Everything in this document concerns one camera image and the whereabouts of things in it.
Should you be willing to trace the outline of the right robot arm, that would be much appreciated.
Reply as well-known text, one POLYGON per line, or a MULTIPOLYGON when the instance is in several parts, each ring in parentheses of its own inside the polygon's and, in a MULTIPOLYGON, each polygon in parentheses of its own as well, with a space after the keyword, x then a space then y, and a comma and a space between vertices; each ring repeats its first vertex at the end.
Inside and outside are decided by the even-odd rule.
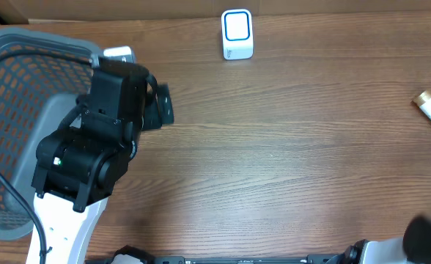
POLYGON ((431 264, 431 218, 414 217, 401 238, 358 241, 327 264, 431 264))

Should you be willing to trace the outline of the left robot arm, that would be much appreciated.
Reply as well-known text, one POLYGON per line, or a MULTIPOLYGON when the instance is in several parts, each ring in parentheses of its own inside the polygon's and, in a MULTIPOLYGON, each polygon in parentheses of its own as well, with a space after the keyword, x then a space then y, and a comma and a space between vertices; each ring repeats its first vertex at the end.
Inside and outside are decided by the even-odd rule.
POLYGON ((174 123, 167 84, 144 66, 93 56, 91 87, 36 150, 28 263, 83 263, 142 131, 174 123))

